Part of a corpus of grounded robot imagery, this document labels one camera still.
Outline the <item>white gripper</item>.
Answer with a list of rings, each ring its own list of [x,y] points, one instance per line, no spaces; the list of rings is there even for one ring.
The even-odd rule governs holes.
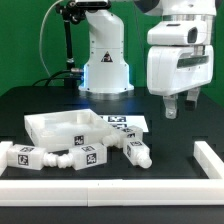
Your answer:
[[[197,108],[199,87],[212,80],[213,47],[205,46],[202,55],[195,55],[195,50],[195,47],[174,46],[153,46],[149,50],[147,87],[151,94],[164,96],[165,116],[168,119],[177,117],[177,93],[189,90],[185,109],[193,111]]]

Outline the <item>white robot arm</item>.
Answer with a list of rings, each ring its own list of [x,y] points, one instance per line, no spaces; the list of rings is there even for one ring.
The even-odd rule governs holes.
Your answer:
[[[87,8],[90,25],[90,58],[84,66],[80,89],[94,95],[118,94],[131,90],[129,67],[123,56],[122,21],[98,4],[115,0],[80,0]],[[177,117],[177,99],[187,93],[185,107],[194,109],[200,87],[213,76],[213,24],[224,0],[134,0],[143,13],[162,21],[149,29],[151,45],[147,57],[147,87],[163,98],[165,116]]]

